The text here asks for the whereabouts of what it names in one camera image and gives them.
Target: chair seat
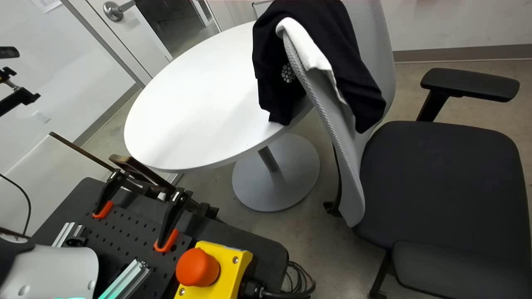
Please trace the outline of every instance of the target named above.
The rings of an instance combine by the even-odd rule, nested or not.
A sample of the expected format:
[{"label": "chair seat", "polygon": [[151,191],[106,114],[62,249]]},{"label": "chair seat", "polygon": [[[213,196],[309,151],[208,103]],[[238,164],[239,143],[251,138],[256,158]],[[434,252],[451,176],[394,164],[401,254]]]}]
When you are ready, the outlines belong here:
[{"label": "chair seat", "polygon": [[525,182],[515,144],[497,131],[392,121],[369,141],[361,237],[416,241],[530,264]]}]

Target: white round table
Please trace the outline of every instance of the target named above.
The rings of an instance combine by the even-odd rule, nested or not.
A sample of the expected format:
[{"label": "white round table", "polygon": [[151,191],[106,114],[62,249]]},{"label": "white round table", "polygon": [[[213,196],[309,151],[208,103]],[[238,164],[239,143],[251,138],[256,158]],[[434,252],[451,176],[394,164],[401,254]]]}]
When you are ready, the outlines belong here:
[{"label": "white round table", "polygon": [[[125,124],[131,156],[161,171],[193,171],[236,161],[236,197],[279,211],[308,196],[318,179],[314,146],[268,121],[251,63],[253,23],[193,46],[140,93]],[[293,124],[309,111],[303,101]]]}]

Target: table leg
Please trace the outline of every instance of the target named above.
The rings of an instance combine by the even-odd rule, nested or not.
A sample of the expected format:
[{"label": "table leg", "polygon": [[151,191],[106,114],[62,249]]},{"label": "table leg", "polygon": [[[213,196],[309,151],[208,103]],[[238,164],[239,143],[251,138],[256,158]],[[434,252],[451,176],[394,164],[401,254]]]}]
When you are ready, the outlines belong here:
[{"label": "table leg", "polygon": [[286,133],[251,158],[239,159],[233,171],[236,197],[254,211],[283,211],[303,201],[319,174],[313,143]]}]

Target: black jacket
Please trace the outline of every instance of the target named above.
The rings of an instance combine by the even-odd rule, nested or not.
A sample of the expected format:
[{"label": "black jacket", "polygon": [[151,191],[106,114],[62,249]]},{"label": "black jacket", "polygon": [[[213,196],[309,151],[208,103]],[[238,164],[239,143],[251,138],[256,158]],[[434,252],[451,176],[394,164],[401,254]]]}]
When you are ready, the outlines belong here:
[{"label": "black jacket", "polygon": [[356,129],[366,131],[382,118],[386,101],[361,59],[354,30],[341,0],[274,0],[253,26],[253,64],[259,104],[269,121],[288,124],[293,108],[304,94],[298,79],[286,83],[288,64],[276,25],[291,16],[311,35],[333,64],[336,83],[356,116]]}]

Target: gray office chair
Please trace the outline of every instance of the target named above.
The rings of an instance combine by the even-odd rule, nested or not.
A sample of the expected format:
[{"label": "gray office chair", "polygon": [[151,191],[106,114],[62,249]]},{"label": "gray office chair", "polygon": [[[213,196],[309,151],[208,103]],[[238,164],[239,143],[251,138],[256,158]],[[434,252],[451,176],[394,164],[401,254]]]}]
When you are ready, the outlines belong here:
[{"label": "gray office chair", "polygon": [[[377,0],[344,0],[361,56],[394,98],[394,61]],[[387,251],[371,297],[394,265],[397,280],[444,297],[532,297],[530,231],[515,144],[491,129],[432,123],[449,96],[509,101],[514,79],[431,69],[417,121],[392,121],[359,134],[329,79],[304,71],[288,35],[284,48],[338,156],[338,211],[356,232]]]}]

